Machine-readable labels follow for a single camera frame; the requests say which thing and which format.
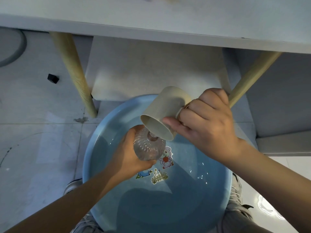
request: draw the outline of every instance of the forearm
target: forearm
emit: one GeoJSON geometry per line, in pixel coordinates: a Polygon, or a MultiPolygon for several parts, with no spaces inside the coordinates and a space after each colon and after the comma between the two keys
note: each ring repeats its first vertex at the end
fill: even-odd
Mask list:
{"type": "Polygon", "coordinates": [[[10,228],[11,232],[70,232],[120,179],[110,165],[95,177],[10,228]]]}
{"type": "Polygon", "coordinates": [[[263,155],[245,141],[228,168],[258,191],[299,232],[311,232],[311,181],[263,155]]]}

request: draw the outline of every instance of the bottle mouth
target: bottle mouth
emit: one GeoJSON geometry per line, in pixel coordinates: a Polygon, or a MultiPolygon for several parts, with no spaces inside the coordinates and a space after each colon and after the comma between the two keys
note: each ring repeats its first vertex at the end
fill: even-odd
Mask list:
{"type": "Polygon", "coordinates": [[[147,138],[150,141],[156,141],[158,139],[158,137],[156,135],[154,135],[153,133],[151,133],[151,132],[148,132],[147,138]]]}

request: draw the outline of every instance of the hand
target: hand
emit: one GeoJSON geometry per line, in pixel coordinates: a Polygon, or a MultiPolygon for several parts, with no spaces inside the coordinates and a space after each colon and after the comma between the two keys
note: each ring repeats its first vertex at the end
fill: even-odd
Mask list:
{"type": "Polygon", "coordinates": [[[205,90],[187,109],[181,110],[180,121],[172,117],[163,119],[208,157],[224,163],[241,153],[243,140],[235,135],[228,96],[223,89],[205,90]]]}
{"type": "Polygon", "coordinates": [[[149,169],[156,163],[156,160],[141,161],[134,152],[135,133],[143,128],[144,125],[132,127],[120,141],[109,162],[110,167],[118,170],[116,175],[120,181],[130,179],[138,172],[149,169]]]}

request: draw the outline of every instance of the mug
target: mug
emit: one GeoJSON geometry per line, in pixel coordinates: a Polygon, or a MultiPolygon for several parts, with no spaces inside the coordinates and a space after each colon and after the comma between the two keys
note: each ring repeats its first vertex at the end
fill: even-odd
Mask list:
{"type": "Polygon", "coordinates": [[[177,118],[180,111],[191,101],[191,97],[178,87],[169,86],[153,100],[140,116],[145,127],[157,137],[172,141],[176,132],[162,122],[164,117],[177,118]]]}

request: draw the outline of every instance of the clear plastic bottle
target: clear plastic bottle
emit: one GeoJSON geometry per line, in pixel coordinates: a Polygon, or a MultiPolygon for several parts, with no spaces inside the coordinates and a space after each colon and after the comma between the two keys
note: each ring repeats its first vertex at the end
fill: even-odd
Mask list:
{"type": "Polygon", "coordinates": [[[149,132],[147,128],[138,131],[134,138],[134,151],[140,160],[158,160],[165,150],[166,141],[149,132]]]}

